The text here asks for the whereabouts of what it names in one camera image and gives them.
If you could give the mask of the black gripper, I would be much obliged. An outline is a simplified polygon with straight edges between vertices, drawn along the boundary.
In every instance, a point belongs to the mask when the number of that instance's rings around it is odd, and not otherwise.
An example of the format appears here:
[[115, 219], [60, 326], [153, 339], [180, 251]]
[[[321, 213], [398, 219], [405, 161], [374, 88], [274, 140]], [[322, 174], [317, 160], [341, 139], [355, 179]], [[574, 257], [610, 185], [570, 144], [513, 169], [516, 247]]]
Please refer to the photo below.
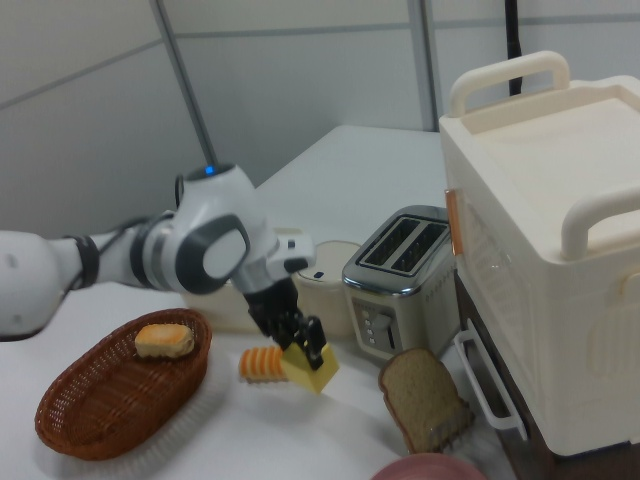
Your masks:
[[291, 278], [244, 296], [248, 312], [262, 334], [276, 342], [283, 351], [292, 345], [302, 347], [313, 371], [324, 363], [322, 349], [326, 337], [316, 316], [305, 317], [298, 306], [298, 291]]

